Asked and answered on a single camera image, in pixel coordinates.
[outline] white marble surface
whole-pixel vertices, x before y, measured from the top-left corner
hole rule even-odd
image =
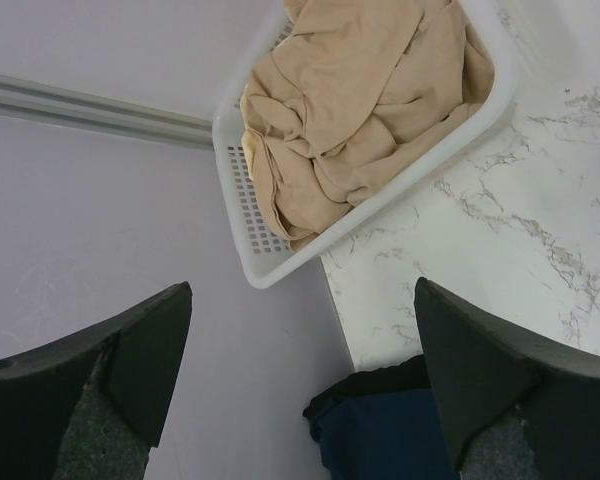
[[[600,0],[502,0],[519,49],[503,122],[323,256],[357,368],[420,351],[420,276],[600,354]]]

